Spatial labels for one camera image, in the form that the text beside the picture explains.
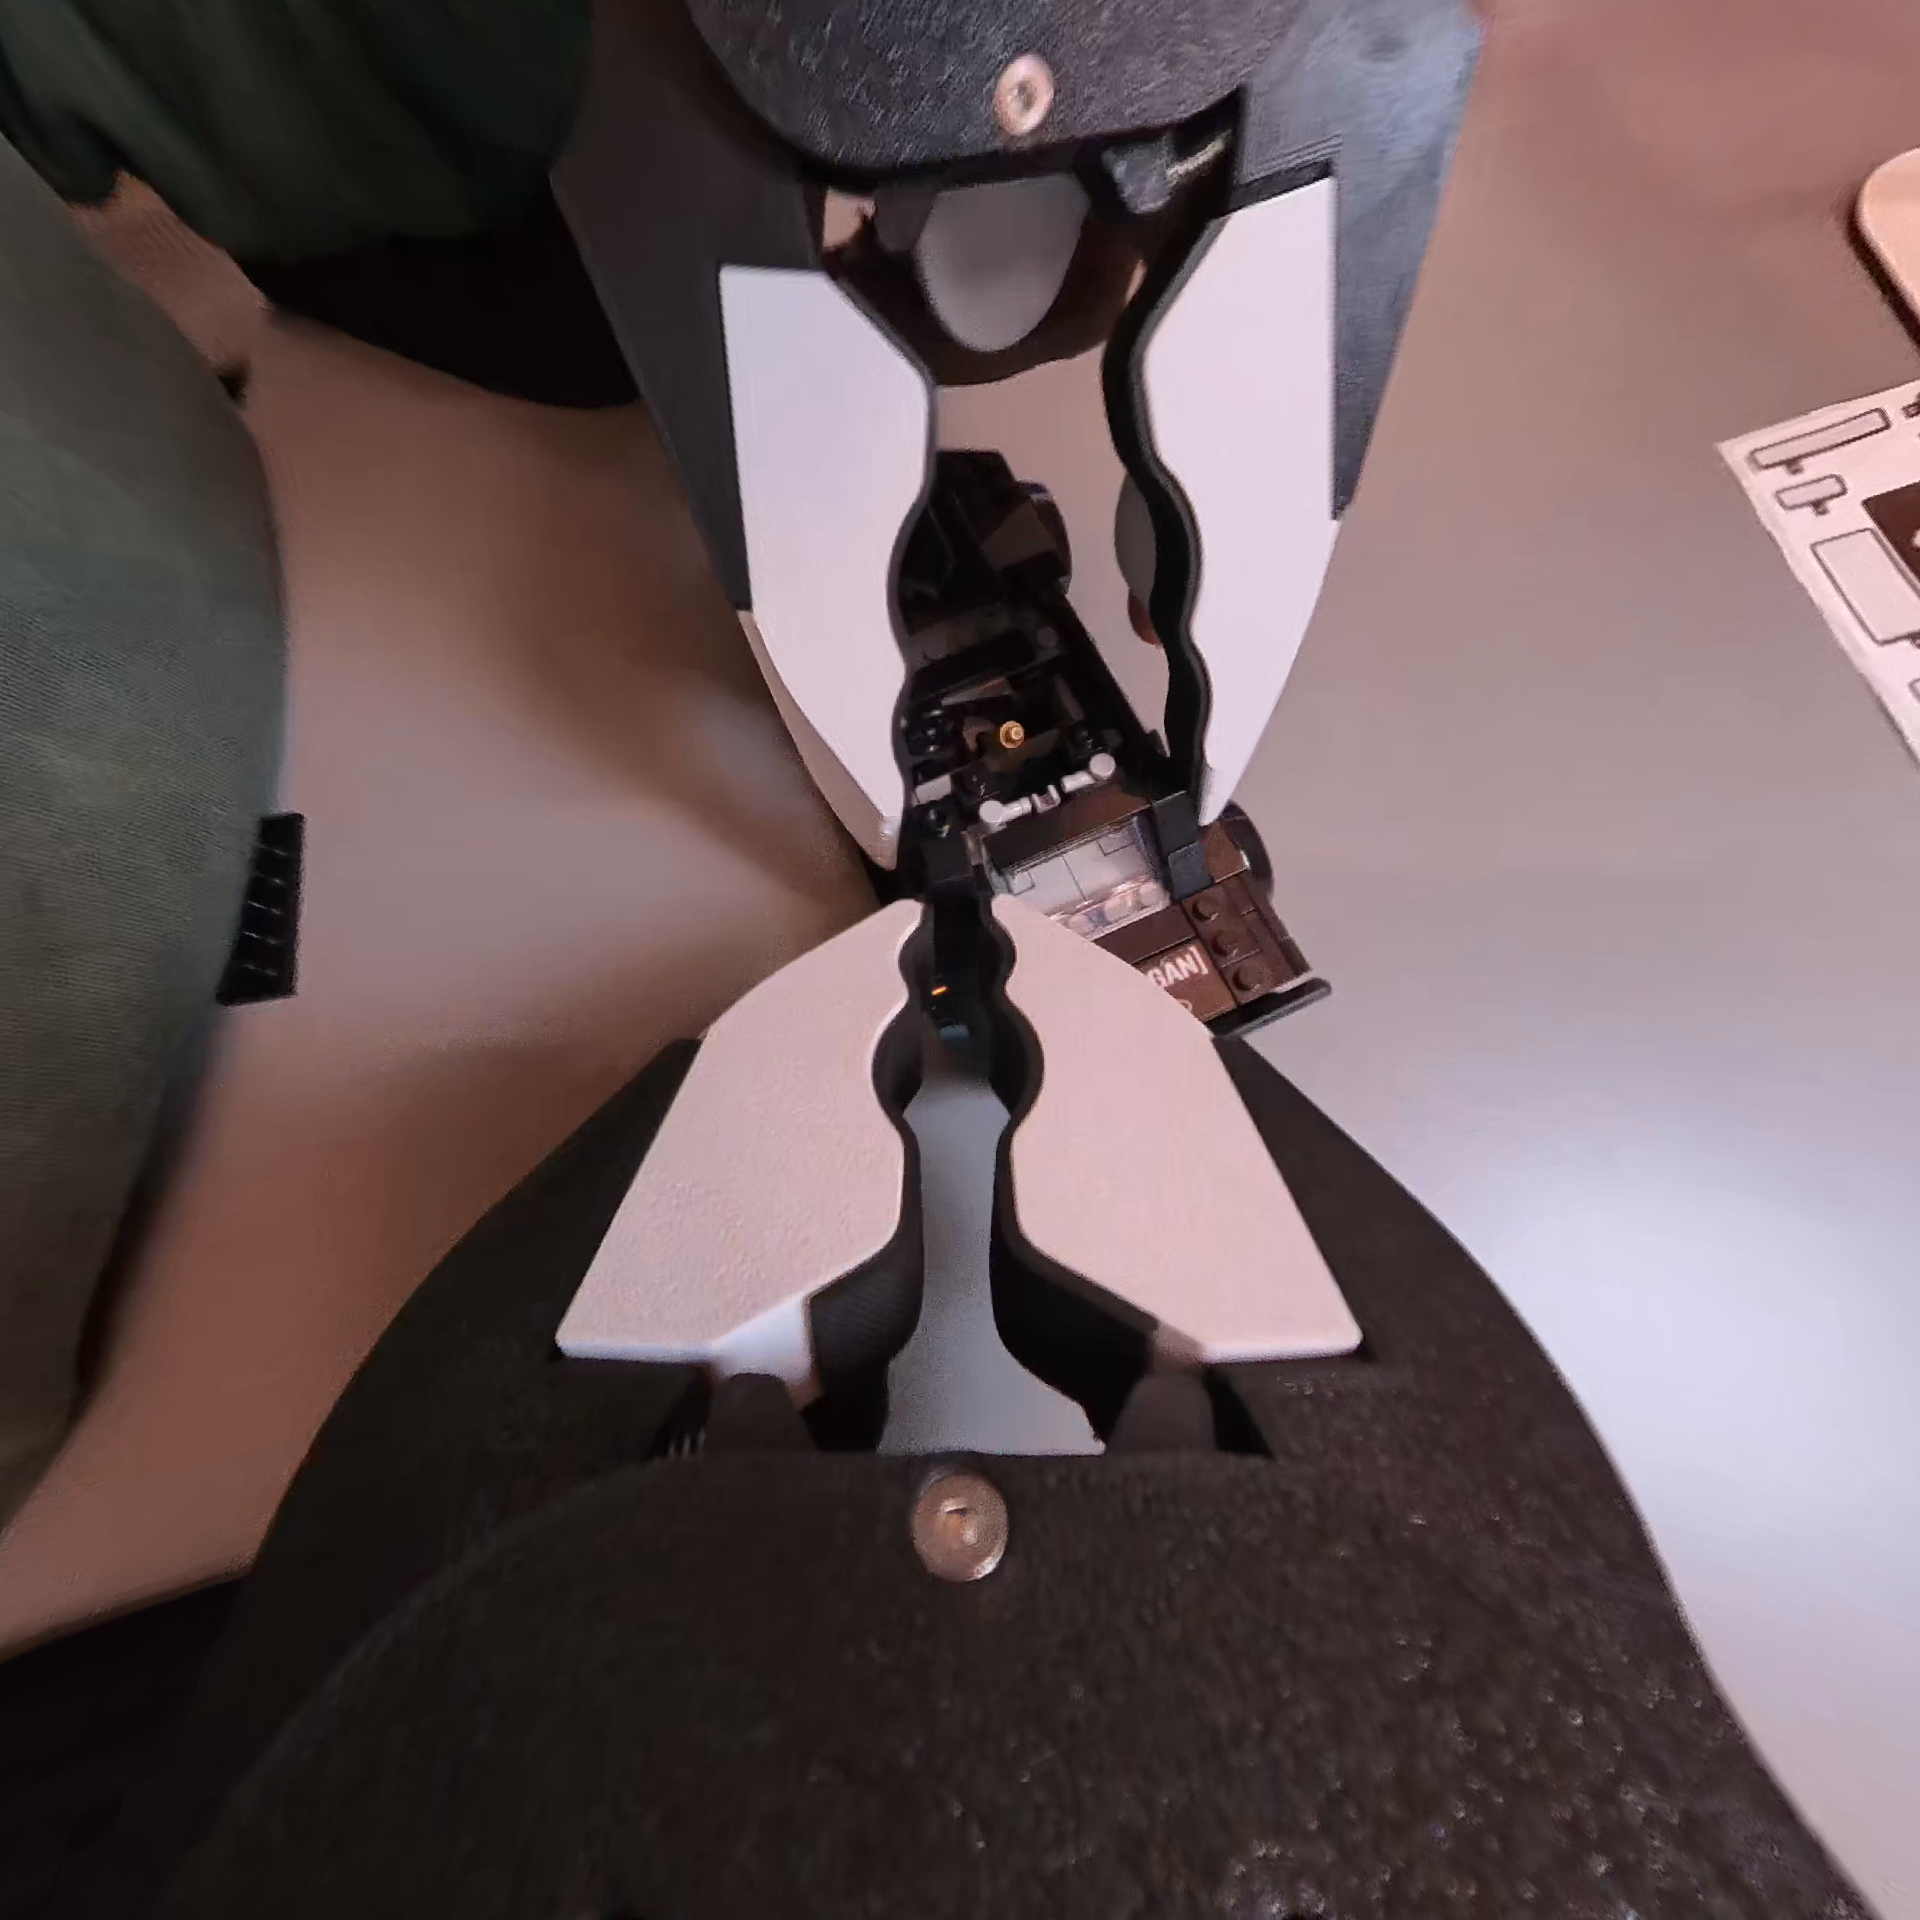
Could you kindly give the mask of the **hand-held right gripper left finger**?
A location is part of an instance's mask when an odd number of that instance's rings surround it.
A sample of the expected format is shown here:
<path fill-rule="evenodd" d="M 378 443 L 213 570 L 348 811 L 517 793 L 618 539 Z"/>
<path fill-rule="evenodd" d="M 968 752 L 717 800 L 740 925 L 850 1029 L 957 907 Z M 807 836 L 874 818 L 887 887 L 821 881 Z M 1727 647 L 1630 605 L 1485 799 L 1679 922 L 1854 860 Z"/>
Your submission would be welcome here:
<path fill-rule="evenodd" d="M 880 907 L 711 1023 L 562 1315 L 566 1357 L 822 1395 L 812 1313 L 906 1224 L 906 1136 L 875 1071 L 920 912 Z"/>

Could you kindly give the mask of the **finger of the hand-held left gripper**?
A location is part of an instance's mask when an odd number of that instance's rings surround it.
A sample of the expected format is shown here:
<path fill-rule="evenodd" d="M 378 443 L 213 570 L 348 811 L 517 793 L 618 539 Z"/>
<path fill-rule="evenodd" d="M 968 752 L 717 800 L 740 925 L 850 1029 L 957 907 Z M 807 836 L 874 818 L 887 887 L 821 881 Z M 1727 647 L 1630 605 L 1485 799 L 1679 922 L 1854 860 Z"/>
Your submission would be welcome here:
<path fill-rule="evenodd" d="M 1336 539 L 1336 186 L 1247 199 L 1154 264 L 1111 344 L 1111 431 L 1192 810 L 1220 811 L 1312 624 Z"/>
<path fill-rule="evenodd" d="M 810 780 L 891 872 L 907 811 L 895 584 L 931 485 L 928 373 L 824 272 L 727 266 L 722 330 L 739 623 Z"/>

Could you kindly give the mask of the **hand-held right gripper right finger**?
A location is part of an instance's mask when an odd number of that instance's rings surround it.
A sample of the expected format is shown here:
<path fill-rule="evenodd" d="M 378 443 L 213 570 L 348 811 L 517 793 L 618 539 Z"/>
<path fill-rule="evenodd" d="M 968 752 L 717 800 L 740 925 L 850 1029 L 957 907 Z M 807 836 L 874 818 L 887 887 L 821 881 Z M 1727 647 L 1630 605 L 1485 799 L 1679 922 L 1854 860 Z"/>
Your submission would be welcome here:
<path fill-rule="evenodd" d="M 1146 1378 L 1359 1352 L 1224 1045 L 1018 900 L 992 906 L 992 1089 L 994 1325 L 1100 1442 Z"/>

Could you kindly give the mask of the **sticker sheet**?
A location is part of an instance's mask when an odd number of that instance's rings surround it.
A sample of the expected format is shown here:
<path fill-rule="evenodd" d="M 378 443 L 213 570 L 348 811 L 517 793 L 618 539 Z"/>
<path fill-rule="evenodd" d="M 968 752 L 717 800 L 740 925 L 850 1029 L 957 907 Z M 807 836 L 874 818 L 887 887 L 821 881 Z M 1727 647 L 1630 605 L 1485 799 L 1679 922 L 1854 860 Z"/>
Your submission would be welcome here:
<path fill-rule="evenodd" d="M 1917 754 L 1917 384 L 1718 443 L 1759 525 Z"/>

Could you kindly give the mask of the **black lego car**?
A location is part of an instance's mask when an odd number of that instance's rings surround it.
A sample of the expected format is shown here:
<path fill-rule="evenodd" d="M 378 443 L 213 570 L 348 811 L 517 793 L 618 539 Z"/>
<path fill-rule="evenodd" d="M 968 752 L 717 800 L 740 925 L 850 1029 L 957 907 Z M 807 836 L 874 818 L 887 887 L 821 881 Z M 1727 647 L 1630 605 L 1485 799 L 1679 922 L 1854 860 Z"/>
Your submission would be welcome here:
<path fill-rule="evenodd" d="M 1115 956 L 1220 1039 L 1323 997 L 1239 807 L 1199 824 L 1071 611 L 1048 492 L 981 449 L 941 449 L 906 538 L 898 609 L 898 879 L 1007 897 Z"/>

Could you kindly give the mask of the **white booklet stand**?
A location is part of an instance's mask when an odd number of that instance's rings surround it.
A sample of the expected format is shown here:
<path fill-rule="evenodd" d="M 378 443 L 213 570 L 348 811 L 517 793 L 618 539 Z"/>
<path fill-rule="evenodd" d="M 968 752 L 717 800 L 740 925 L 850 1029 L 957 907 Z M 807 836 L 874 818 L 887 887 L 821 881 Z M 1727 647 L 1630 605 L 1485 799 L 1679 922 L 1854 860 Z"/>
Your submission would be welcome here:
<path fill-rule="evenodd" d="M 1856 192 L 1856 237 L 1887 300 L 1917 322 L 1917 149 L 1884 160 Z"/>

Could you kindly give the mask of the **black ridged strip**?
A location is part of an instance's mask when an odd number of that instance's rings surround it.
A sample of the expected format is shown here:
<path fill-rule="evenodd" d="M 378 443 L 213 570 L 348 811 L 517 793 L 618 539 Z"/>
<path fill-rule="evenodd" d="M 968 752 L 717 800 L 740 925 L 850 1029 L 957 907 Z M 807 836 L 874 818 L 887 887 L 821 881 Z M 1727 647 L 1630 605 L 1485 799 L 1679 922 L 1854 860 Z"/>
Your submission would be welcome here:
<path fill-rule="evenodd" d="M 214 1002 L 231 1010 L 286 1002 L 300 986 L 304 900 L 304 816 L 278 811 L 260 818 Z"/>

